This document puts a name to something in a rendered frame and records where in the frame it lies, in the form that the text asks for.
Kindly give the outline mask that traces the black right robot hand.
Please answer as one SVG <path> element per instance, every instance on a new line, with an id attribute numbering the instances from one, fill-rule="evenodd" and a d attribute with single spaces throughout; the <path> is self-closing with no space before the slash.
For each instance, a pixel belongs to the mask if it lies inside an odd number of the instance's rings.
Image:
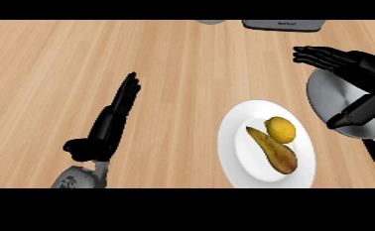
<path id="1" fill-rule="evenodd" d="M 375 55 L 331 47 L 294 47 L 293 61 L 330 71 L 366 94 L 328 119 L 330 129 L 363 126 L 375 118 Z"/>

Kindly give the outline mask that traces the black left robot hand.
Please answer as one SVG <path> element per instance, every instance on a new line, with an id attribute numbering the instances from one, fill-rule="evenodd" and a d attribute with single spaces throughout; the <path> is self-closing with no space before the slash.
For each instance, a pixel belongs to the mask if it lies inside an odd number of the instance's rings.
<path id="1" fill-rule="evenodd" d="M 141 90 L 136 72 L 132 72 L 117 90 L 112 102 L 104 107 L 86 138 L 65 142 L 64 150 L 77 162 L 107 162 L 115 153 L 129 112 Z"/>

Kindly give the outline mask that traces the yellow lemon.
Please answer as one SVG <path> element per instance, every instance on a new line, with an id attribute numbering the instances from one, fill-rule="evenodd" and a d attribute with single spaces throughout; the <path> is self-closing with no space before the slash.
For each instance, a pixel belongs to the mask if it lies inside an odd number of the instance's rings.
<path id="1" fill-rule="evenodd" d="M 296 138 L 296 127 L 284 117 L 275 116 L 266 122 L 268 133 L 281 143 L 288 144 Z"/>

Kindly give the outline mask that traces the white plate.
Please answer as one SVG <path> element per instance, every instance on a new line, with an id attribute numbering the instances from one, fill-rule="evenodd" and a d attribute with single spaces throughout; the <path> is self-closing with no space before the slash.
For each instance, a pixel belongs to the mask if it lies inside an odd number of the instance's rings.
<path id="1" fill-rule="evenodd" d="M 297 169 L 279 173 L 247 132 L 253 127 L 266 132 L 265 122 L 284 117 L 296 127 L 296 138 L 287 146 L 296 153 Z M 316 160 L 310 138 L 301 123 L 288 110 L 268 100 L 248 100 L 228 112 L 219 130 L 220 164 L 234 187 L 312 187 Z"/>

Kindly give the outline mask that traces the grey flat appliance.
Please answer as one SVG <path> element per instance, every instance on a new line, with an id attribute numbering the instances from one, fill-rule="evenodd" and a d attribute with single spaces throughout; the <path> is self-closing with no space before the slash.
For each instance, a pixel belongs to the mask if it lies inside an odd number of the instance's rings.
<path id="1" fill-rule="evenodd" d="M 253 30 L 282 32 L 318 32 L 325 23 L 324 20 L 244 20 L 244 26 Z"/>

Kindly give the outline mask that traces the brown pear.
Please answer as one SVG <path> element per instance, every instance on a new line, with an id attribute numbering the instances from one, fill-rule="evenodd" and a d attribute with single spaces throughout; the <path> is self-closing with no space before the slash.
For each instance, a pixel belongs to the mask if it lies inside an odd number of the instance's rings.
<path id="1" fill-rule="evenodd" d="M 282 174 L 291 174 L 297 169 L 297 156 L 294 151 L 259 129 L 247 127 L 247 132 L 260 145 L 275 170 Z"/>

